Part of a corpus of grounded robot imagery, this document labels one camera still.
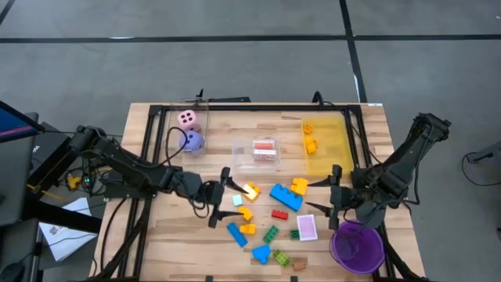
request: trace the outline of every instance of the foam dice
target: foam dice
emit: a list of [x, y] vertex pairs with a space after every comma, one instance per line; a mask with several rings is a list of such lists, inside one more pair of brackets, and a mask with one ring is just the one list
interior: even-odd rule
[[192, 110], [185, 110], [178, 115], [179, 127], [185, 132], [187, 131], [199, 131], [200, 125], [196, 120], [196, 114]]
[[[188, 141], [186, 141], [186, 146], [183, 150], [185, 151], [195, 151], [202, 149], [204, 146], [204, 138], [202, 135], [198, 134], [194, 131], [186, 132], [186, 136], [188, 136]], [[185, 136], [181, 134], [181, 138], [179, 139], [179, 148], [185, 143]]]

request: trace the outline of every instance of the small green block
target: small green block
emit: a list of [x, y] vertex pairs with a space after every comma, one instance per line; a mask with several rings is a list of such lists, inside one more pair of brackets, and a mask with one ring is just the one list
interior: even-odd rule
[[270, 227], [266, 235], [263, 237], [263, 241], [266, 244], [269, 244], [271, 241], [273, 241], [273, 239], [275, 239], [276, 234], [278, 234], [278, 232], [279, 229], [276, 228], [275, 226]]
[[290, 239], [291, 240], [299, 240], [299, 230], [291, 230], [290, 231]]
[[290, 259], [280, 250], [276, 250], [273, 253], [273, 258], [275, 258], [275, 260], [284, 268], [288, 267], [290, 264]]

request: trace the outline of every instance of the computer monitor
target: computer monitor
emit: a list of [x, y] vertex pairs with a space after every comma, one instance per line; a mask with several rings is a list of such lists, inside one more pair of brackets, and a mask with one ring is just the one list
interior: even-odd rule
[[0, 143], [44, 132], [43, 126], [0, 101]]

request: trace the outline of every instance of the light blue lego brick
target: light blue lego brick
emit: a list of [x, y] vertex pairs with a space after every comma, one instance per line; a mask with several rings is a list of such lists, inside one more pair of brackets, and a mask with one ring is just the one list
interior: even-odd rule
[[268, 263], [268, 257], [271, 252], [272, 251], [270, 250], [269, 245], [264, 245], [252, 249], [252, 255], [254, 256], [254, 258], [262, 264]]
[[237, 244], [243, 248], [247, 244], [247, 239], [243, 236], [243, 234], [238, 230], [238, 226], [235, 223], [230, 223], [226, 227], [230, 234], [232, 234], [233, 239], [237, 242]]
[[269, 195], [271, 197], [274, 197], [280, 203], [285, 204], [287, 207], [293, 209], [295, 212], [297, 212], [301, 207], [301, 204], [303, 204], [303, 197], [289, 191], [286, 187], [282, 187], [282, 185], [279, 183], [274, 185]]
[[233, 205], [235, 207], [241, 206], [242, 205], [242, 196], [240, 194], [233, 195]]

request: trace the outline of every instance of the red lego brick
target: red lego brick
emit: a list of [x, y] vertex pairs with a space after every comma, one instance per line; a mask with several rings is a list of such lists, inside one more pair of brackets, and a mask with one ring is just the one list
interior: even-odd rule
[[284, 211], [273, 210], [272, 217], [287, 220], [289, 218], [289, 214]]

